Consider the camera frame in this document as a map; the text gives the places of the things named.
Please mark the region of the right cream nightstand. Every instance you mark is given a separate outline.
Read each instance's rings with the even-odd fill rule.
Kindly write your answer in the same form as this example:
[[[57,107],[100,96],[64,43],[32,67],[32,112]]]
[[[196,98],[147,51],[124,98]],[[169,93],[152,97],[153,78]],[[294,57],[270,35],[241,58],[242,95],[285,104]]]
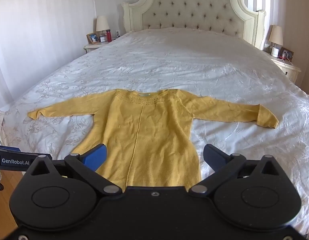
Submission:
[[[264,51],[266,55],[283,71],[283,73],[287,76],[287,78],[296,83],[299,74],[301,73],[301,69],[299,67],[294,66],[290,61],[283,60],[280,58],[275,58],[271,55],[271,53]]]

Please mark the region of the cream tufted headboard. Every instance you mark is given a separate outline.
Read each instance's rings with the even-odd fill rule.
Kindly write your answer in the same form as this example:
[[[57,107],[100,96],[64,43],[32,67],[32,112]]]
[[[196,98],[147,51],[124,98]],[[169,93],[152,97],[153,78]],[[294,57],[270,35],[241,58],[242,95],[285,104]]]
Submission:
[[[265,11],[249,10],[244,0],[138,0],[123,3],[126,32],[189,28],[235,36],[260,49]]]

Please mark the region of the cream nightstand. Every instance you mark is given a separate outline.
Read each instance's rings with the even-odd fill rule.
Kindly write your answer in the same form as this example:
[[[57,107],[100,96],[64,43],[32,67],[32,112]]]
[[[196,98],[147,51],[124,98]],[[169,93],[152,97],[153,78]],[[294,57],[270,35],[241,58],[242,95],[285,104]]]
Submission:
[[[85,50],[86,53],[89,53],[89,52],[94,51],[96,49],[99,49],[103,46],[106,46],[106,45],[112,43],[113,41],[114,40],[112,40],[111,42],[98,42],[98,43],[95,43],[95,44],[87,44],[87,45],[84,46],[83,49]]]
[[[266,55],[283,71],[283,73],[287,76],[287,78],[296,83],[299,74],[301,73],[301,69],[299,67],[294,66],[290,61],[283,60],[280,58],[275,58],[271,55],[271,53],[264,51]]]

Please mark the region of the wooden photo frame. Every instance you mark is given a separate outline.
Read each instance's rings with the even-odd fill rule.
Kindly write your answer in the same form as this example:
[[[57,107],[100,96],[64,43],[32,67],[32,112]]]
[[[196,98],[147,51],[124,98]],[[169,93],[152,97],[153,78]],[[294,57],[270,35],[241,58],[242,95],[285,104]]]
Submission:
[[[89,44],[96,44],[96,43],[99,43],[100,41],[96,33],[87,34],[87,39],[88,39]]]

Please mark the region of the right bedside lamp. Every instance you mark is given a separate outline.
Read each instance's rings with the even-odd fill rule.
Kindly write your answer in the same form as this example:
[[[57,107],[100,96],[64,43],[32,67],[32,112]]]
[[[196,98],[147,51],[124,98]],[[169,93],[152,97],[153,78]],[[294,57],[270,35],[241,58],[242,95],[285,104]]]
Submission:
[[[281,26],[272,25],[269,42],[272,44],[273,48],[283,45],[283,31]]]

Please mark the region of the white cylinder device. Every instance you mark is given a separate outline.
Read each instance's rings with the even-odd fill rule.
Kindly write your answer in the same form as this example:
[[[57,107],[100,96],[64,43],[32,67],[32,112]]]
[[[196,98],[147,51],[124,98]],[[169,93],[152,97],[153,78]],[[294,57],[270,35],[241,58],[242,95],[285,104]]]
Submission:
[[[271,51],[271,55],[272,55],[272,57],[277,58],[278,55],[279,55],[279,48],[273,47],[272,51]]]

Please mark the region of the bedside lamp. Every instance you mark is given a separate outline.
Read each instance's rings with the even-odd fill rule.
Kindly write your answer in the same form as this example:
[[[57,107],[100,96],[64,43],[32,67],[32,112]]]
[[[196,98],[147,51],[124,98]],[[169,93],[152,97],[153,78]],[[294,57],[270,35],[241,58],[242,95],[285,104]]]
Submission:
[[[99,36],[101,43],[107,42],[107,32],[110,30],[106,16],[97,16],[96,18],[96,33]]]
[[[272,44],[273,48],[283,45],[283,31],[281,26],[272,25],[269,42]]]

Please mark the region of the left bedside lamp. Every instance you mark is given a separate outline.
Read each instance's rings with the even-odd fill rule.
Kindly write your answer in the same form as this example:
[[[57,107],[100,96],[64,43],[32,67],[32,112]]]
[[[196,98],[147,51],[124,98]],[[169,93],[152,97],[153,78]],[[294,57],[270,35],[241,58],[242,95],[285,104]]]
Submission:
[[[96,18],[96,33],[99,36],[101,43],[107,42],[107,32],[110,30],[106,16],[97,16]]]

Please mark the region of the yellow knit sweater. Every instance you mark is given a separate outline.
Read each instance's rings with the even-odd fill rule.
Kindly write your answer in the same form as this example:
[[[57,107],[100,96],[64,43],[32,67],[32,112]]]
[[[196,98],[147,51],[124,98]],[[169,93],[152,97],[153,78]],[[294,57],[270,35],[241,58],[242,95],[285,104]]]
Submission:
[[[255,122],[275,128],[277,117],[263,105],[244,105],[168,89],[139,94],[116,89],[72,98],[31,111],[28,116],[55,118],[92,115],[93,126],[74,149],[83,154],[99,144],[107,159],[99,175],[122,189],[128,186],[184,186],[201,180],[190,132],[195,119]]]

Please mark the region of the white embroidered bedspread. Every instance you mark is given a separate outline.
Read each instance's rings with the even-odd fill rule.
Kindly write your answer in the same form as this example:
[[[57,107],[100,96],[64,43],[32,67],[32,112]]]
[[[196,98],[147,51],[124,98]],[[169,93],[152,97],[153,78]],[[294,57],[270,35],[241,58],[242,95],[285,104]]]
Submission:
[[[90,132],[90,115],[32,120],[30,111],[113,89],[141,93],[182,89],[234,103],[264,105],[275,129],[252,123],[196,120],[191,141],[249,159],[273,155],[295,185],[302,208],[294,226],[309,233],[309,95],[270,57],[246,41],[213,31],[148,29],[131,32],[59,68],[33,86],[8,111],[0,111],[0,139],[24,152],[62,159]]]

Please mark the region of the red water bottle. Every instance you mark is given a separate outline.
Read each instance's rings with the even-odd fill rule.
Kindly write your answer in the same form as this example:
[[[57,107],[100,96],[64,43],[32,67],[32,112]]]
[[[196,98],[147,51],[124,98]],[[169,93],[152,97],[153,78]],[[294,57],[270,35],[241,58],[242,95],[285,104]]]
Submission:
[[[106,30],[107,42],[112,42],[112,35],[110,29]]]

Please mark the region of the left cream nightstand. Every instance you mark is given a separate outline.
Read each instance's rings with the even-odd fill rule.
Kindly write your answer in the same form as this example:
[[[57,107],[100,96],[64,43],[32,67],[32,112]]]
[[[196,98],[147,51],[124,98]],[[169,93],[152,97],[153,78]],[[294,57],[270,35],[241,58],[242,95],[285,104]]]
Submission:
[[[85,50],[86,53],[89,53],[89,52],[94,51],[96,49],[99,49],[103,46],[106,46],[106,45],[112,43],[113,41],[114,40],[112,40],[111,42],[98,42],[98,43],[95,43],[95,44],[87,44],[87,45],[84,46],[83,49]]]

